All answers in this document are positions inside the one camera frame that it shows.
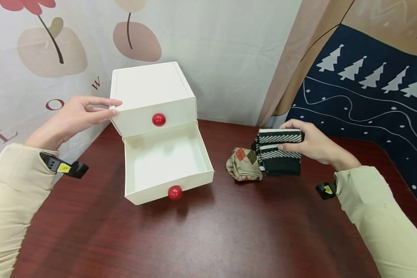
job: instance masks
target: wooden table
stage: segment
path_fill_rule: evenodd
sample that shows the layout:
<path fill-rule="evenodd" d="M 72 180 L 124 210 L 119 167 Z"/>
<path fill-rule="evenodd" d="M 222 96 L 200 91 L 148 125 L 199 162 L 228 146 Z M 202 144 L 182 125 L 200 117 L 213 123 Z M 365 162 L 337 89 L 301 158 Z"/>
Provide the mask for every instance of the wooden table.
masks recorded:
<path fill-rule="evenodd" d="M 303 157 L 301 176 L 236 183 L 225 163 L 258 128 L 200 121 L 200 130 L 212 184 L 136 206 L 124 198 L 124 146 L 109 126 L 80 158 L 88 173 L 61 178 L 35 215 L 13 277 L 379 277 L 338 200 L 315 191 L 331 167 Z M 385 152 L 335 140 L 378 167 L 417 226 L 417 201 Z"/>

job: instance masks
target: red knob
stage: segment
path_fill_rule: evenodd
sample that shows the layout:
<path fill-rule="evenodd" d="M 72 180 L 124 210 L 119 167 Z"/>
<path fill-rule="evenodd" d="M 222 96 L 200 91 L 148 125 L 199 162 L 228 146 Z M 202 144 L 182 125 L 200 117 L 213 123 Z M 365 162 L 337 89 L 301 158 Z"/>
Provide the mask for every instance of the red knob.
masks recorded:
<path fill-rule="evenodd" d="M 168 197 L 173 201 L 179 200 L 182 196 L 182 188 L 179 185 L 173 185 L 168 189 Z"/>
<path fill-rule="evenodd" d="M 165 125 L 165 116 L 161 113 L 156 113 L 153 115 L 153 125 L 155 126 L 163 126 Z"/>

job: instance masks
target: hand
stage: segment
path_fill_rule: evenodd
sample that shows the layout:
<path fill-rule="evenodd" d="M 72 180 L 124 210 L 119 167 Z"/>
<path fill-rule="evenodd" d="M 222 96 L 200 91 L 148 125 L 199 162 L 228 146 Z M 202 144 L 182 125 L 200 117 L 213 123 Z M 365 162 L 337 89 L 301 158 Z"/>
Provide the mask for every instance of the hand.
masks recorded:
<path fill-rule="evenodd" d="M 57 150 L 62 143 L 71 139 L 77 133 L 88 129 L 92 125 L 109 121 L 118 111 L 89 105 L 121 105 L 120 100 L 103 97 L 77 96 L 37 129 L 24 143 L 30 147 Z"/>
<path fill-rule="evenodd" d="M 281 150 L 302 153 L 320 163 L 332 165 L 337 172 L 361 166 L 355 156 L 330 140 L 312 123 L 292 119 L 283 123 L 280 128 L 300 129 L 305 134 L 302 143 L 281 144 L 278 146 Z"/>

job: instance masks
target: beige curtain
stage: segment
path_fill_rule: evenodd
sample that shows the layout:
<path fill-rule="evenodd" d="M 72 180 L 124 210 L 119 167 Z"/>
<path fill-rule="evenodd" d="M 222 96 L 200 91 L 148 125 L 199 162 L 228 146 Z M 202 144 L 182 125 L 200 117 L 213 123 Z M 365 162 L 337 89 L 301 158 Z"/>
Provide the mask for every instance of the beige curtain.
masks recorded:
<path fill-rule="evenodd" d="M 271 116 L 288 112 L 314 60 L 340 24 L 417 55 L 417 0 L 303 0 L 257 125 L 265 126 Z"/>

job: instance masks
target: open drawer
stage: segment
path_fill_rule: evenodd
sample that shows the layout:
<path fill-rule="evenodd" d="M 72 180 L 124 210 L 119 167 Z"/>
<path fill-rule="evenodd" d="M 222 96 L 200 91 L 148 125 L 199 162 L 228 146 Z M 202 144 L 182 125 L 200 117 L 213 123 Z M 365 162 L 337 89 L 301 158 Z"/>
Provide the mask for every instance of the open drawer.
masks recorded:
<path fill-rule="evenodd" d="M 124 138 L 125 197 L 135 205 L 213 181 L 214 170 L 196 121 Z"/>

